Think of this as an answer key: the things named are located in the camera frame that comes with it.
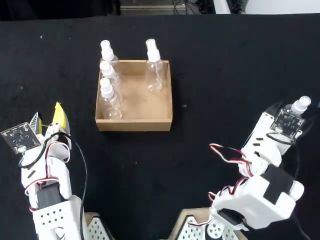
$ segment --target white plastic bracket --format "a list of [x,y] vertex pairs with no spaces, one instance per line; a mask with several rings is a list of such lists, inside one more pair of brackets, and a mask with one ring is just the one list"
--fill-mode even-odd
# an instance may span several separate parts
[[216,219],[202,226],[193,226],[188,222],[197,224],[194,216],[187,216],[175,240],[206,240],[206,233],[211,239],[239,240],[234,231]]
[[106,231],[99,217],[94,217],[88,226],[90,240],[111,240],[111,235]]

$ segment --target black table surface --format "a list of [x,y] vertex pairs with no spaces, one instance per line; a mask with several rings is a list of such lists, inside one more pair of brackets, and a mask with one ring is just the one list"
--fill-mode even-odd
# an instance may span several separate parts
[[[71,134],[87,158],[86,212],[98,212],[117,240],[167,238],[182,209],[208,207],[240,178],[238,168],[209,143],[240,148],[261,112],[273,103],[319,102],[320,15],[199,15],[94,17],[0,22],[0,129],[29,122],[40,111],[52,120],[63,104]],[[146,59],[155,38],[172,75],[170,132],[99,132],[95,123],[100,41],[120,59]],[[297,202],[302,227],[316,239],[319,122],[298,144]],[[0,140],[1,238],[37,239],[21,185],[18,156]],[[295,149],[283,157],[296,168]],[[81,196],[84,166],[72,150],[72,191]],[[249,239],[303,239],[291,220],[247,232]]]

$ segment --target cardboard box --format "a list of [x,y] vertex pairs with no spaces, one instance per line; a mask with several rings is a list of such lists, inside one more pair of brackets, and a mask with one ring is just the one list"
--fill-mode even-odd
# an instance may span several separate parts
[[145,60],[120,60],[116,70],[122,79],[122,119],[103,119],[99,105],[100,86],[96,95],[95,122],[100,131],[170,131],[173,110],[169,61],[163,61],[165,87],[157,93],[147,90]]

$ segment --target white spray nozzle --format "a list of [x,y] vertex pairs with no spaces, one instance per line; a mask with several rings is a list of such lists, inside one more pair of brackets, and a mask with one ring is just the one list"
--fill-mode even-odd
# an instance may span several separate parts
[[154,39],[148,39],[145,41],[146,48],[147,48],[147,55],[148,60],[150,62],[157,62],[161,59],[159,50],[157,49],[156,40]]
[[100,91],[104,98],[111,98],[114,95],[114,88],[110,84],[109,78],[103,77],[100,79]]
[[100,69],[104,76],[110,76],[113,74],[114,68],[107,61],[102,61],[100,63]]
[[114,51],[111,48],[110,42],[108,40],[103,40],[101,43],[101,55],[104,61],[112,61],[115,57]]
[[101,50],[108,50],[108,49],[111,49],[111,44],[108,40],[103,40],[101,43],[100,43],[100,46],[101,46]]
[[308,96],[302,96],[299,100],[295,101],[294,104],[292,104],[291,110],[295,114],[303,114],[308,106],[311,104],[311,99]]

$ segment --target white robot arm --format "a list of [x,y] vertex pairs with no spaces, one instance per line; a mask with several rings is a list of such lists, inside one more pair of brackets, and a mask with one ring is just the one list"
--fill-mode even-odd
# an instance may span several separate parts
[[89,236],[91,240],[110,239],[98,217],[87,226],[82,200],[72,195],[66,166],[72,147],[70,128],[59,103],[45,135],[38,113],[30,124],[20,124],[1,135],[17,154],[22,154],[21,182],[39,240],[88,240]]
[[276,114],[263,112],[245,146],[241,150],[231,148],[241,158],[226,159],[218,150],[221,145],[210,145],[224,161],[238,164],[244,176],[235,186],[225,186],[217,194],[209,193],[215,197],[210,213],[216,225],[247,231],[266,228],[291,216],[304,186],[278,166],[282,155],[301,136],[305,122],[301,114],[310,103],[310,98],[303,96]]

